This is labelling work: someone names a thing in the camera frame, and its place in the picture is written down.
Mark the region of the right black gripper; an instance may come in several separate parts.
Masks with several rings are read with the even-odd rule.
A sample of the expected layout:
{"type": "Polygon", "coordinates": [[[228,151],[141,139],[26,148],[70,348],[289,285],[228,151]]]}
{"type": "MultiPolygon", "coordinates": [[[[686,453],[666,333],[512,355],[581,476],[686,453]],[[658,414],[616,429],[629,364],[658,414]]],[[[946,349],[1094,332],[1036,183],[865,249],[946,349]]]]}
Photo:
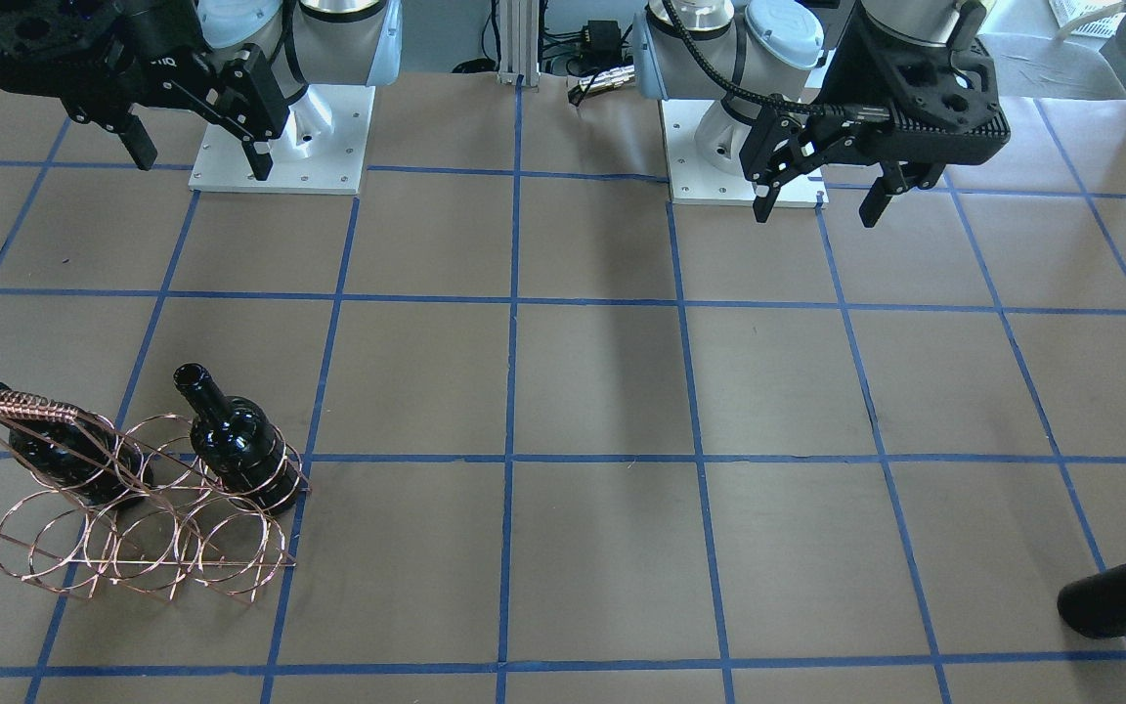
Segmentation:
{"type": "Polygon", "coordinates": [[[113,36],[89,75],[64,77],[60,86],[68,116],[119,134],[122,148],[143,172],[157,164],[159,152],[143,121],[131,112],[136,106],[193,112],[244,143],[251,178],[267,182],[272,173],[270,139],[282,135],[287,105],[270,54],[259,44],[242,43],[227,52],[180,46],[148,59],[113,36]]]}

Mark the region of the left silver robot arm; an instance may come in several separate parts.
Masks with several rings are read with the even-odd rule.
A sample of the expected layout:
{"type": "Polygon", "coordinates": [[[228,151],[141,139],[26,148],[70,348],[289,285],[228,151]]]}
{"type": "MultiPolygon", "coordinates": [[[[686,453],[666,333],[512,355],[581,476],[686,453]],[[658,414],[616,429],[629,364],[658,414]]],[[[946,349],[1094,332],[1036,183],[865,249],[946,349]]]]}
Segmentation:
{"type": "Polygon", "coordinates": [[[769,219],[781,189],[823,164],[881,166],[859,205],[873,228],[894,197],[948,164],[983,164],[1010,142],[997,66],[978,39],[983,1],[856,1],[816,97],[825,27],[797,1],[649,1],[631,50],[640,92],[712,100],[711,149],[754,187],[769,219]]]}

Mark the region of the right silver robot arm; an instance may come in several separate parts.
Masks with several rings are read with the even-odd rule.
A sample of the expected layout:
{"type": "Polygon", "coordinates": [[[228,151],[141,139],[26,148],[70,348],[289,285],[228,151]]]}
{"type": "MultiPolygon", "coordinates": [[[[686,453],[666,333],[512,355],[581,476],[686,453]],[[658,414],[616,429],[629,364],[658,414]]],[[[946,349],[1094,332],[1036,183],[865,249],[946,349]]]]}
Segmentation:
{"type": "Polygon", "coordinates": [[[135,108],[190,112],[222,130],[241,185],[282,189],[277,166],[334,137],[323,84],[393,83],[397,1],[111,1],[108,51],[62,80],[68,117],[120,139],[140,169],[157,148],[135,108]]]}

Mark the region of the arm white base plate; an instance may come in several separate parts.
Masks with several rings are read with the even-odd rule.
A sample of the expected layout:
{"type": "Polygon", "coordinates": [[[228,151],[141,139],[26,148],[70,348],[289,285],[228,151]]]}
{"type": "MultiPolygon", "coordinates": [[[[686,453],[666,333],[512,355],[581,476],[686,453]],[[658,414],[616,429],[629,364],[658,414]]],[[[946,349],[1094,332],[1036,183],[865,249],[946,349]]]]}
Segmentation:
{"type": "Polygon", "coordinates": [[[336,195],[361,191],[374,86],[310,84],[291,106],[282,139],[269,143],[272,169],[258,180],[236,139],[207,126],[189,187],[206,193],[336,195]]]}
{"type": "Polygon", "coordinates": [[[739,163],[750,125],[718,100],[662,100],[660,112],[676,205],[754,205],[756,184],[739,163]]]}

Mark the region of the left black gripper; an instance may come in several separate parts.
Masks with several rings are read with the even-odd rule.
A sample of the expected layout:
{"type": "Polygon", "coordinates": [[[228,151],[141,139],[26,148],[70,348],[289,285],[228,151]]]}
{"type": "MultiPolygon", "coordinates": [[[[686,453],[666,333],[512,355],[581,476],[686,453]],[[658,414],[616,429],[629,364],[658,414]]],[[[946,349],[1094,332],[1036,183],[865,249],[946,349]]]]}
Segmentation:
{"type": "MultiPolygon", "coordinates": [[[[888,124],[890,107],[799,106],[774,100],[760,107],[756,124],[741,148],[747,180],[754,182],[756,222],[765,224],[783,187],[799,175],[826,164],[832,155],[852,148],[867,130],[888,124]]],[[[863,228],[875,228],[890,202],[906,191],[902,168],[884,168],[859,204],[863,228]]]]}

